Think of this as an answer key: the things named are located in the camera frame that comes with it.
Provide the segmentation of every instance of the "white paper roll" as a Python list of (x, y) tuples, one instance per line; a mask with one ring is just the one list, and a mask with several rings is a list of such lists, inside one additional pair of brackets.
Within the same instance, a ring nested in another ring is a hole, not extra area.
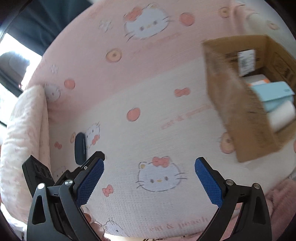
[(277, 107), (274, 111), (267, 114), (271, 128), (274, 132), (287, 126), (296, 117), (296, 110), (293, 103), (289, 100)]

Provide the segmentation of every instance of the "barcode label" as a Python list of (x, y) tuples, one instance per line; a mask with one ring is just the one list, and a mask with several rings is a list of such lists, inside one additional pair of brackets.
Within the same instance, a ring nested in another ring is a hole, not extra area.
[(239, 63), (239, 76), (255, 71), (256, 54), (254, 49), (237, 53)]

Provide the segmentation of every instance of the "hello kitty print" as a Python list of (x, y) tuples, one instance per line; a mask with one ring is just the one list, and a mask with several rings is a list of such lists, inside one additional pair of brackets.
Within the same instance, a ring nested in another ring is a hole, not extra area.
[(91, 127), (89, 127), (85, 133), (85, 137), (86, 148), (89, 149), (91, 146), (94, 146), (100, 139), (100, 124), (95, 123)]
[(170, 16), (156, 3), (149, 4), (143, 9), (135, 7), (124, 16), (124, 20), (126, 36), (129, 39), (152, 37), (164, 30), (171, 22)]
[(154, 157), (152, 162), (140, 162), (137, 188), (142, 187), (147, 191), (161, 192), (175, 188), (180, 184), (184, 172), (171, 162), (169, 156)]

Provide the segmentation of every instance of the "peach print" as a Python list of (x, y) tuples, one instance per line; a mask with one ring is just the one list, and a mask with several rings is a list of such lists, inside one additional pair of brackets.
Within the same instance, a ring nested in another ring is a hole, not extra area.
[(126, 118), (128, 119), (128, 121), (134, 122), (140, 117), (140, 114), (140, 108), (133, 108), (127, 113)]
[(113, 193), (114, 189), (112, 185), (109, 184), (106, 188), (103, 188), (102, 191), (106, 197), (109, 197), (109, 195)]
[(185, 12), (180, 15), (179, 20), (184, 26), (189, 27), (194, 24), (195, 17), (192, 13)]
[(66, 79), (64, 86), (66, 89), (73, 90), (75, 88), (75, 81), (72, 79)]
[(227, 132), (223, 133), (221, 137), (220, 149), (225, 154), (230, 154), (235, 151), (233, 140)]
[(70, 143), (73, 143), (75, 141), (75, 138), (76, 138), (76, 133), (73, 132), (70, 138)]

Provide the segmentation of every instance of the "fabric surface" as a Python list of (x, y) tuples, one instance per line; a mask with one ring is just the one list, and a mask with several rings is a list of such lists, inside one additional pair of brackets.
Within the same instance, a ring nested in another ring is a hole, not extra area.
[(103, 1), (45, 52), (29, 87), (45, 89), (53, 178), (77, 167), (75, 136), (85, 133), (87, 156), (106, 155), (86, 204), (106, 233), (163, 238), (202, 231), (217, 207), (194, 172), (200, 156), (224, 178), (258, 182), (265, 193), (295, 168), (293, 141), (246, 163), (220, 150), (225, 129), (207, 96), (201, 43), (248, 33), (236, 25), (234, 5)]
[[(280, 184), (276, 185), (266, 195), (266, 203), (271, 219), (272, 240), (276, 241), (285, 231), (286, 227), (291, 222), (296, 213), (296, 181), (285, 179)], [(221, 240), (228, 238), (237, 221), (237, 216), (233, 218), (225, 230)], [(202, 232), (186, 237), (175, 237), (165, 239), (166, 241), (196, 241)]]
[(22, 164), (30, 155), (51, 168), (47, 106), (44, 89), (40, 85), (25, 90), (19, 97), (1, 147), (2, 202), (12, 217), (24, 223), (28, 221), (32, 196)]

